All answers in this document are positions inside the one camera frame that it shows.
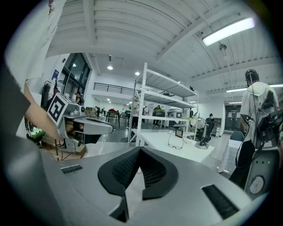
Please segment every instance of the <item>railing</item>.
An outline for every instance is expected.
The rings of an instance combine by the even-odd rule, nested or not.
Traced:
[[[127,94],[133,95],[133,89],[126,88],[126,87],[119,87],[114,85],[107,85],[103,83],[94,83],[94,90],[112,92],[112,93],[119,93],[119,94]]]

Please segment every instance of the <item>white t-shirt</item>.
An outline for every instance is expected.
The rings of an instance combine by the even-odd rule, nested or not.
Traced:
[[[22,21],[5,49],[5,63],[22,93],[27,79],[42,77],[46,53],[65,1],[41,1]],[[26,138],[24,118],[16,135]]]
[[[258,113],[258,108],[259,108],[260,102],[262,102],[264,100],[264,96],[267,95],[269,90],[273,92],[275,103],[276,103],[276,106],[278,107],[279,106],[278,97],[277,97],[277,94],[274,91],[274,89],[272,87],[270,87],[268,84],[256,82],[252,86],[250,86],[246,90],[246,92],[243,94],[240,114],[241,115],[248,115],[252,118],[252,120],[254,122],[256,122],[256,115]],[[260,120],[263,116],[265,116],[264,113],[259,114],[257,124],[259,124],[259,122],[260,122]],[[255,132],[255,123],[254,124],[249,123],[249,124],[250,124],[249,132],[248,132],[247,136],[245,137],[244,141],[249,141],[249,140],[253,141],[254,132]]]

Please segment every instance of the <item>laboratory room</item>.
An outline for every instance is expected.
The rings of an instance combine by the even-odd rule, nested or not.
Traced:
[[[10,223],[282,221],[277,3],[17,4],[0,70]]]

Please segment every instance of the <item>ceiling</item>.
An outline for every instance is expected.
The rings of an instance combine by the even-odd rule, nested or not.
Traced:
[[[114,97],[108,97],[108,96],[102,96],[102,95],[95,95],[95,98],[98,99],[100,102],[106,102],[108,103],[110,100],[111,103],[113,104],[122,104],[122,105],[127,105],[131,100],[128,99],[123,99],[123,98],[114,98]]]
[[[206,46],[202,38],[237,20],[255,27]],[[281,59],[257,16],[237,0],[67,0],[48,56],[93,53],[101,73],[134,77],[144,62],[202,97],[244,87],[254,68],[263,82],[283,83]],[[111,54],[113,70],[107,70]]]

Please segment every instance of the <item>white table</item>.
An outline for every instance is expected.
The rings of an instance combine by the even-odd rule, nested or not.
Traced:
[[[199,149],[195,146],[196,141],[184,138],[184,146],[181,150],[168,146],[170,132],[141,132],[141,139],[145,141],[151,148],[167,152],[182,158],[190,159],[196,162],[201,162],[213,150],[214,147],[209,146],[207,150]],[[170,137],[170,144],[181,147],[183,140],[175,136],[175,132]]]

